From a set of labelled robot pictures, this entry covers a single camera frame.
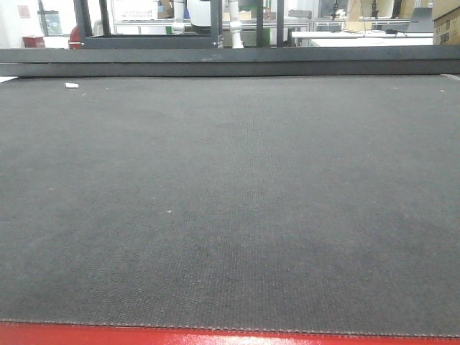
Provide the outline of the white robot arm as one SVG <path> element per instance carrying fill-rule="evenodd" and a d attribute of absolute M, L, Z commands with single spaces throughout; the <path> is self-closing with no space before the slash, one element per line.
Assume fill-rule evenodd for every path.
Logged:
<path fill-rule="evenodd" d="M 239 18 L 239 1 L 228 0 L 229 27 L 231 32 L 231 44 L 233 49 L 243 49 L 242 22 Z"/>

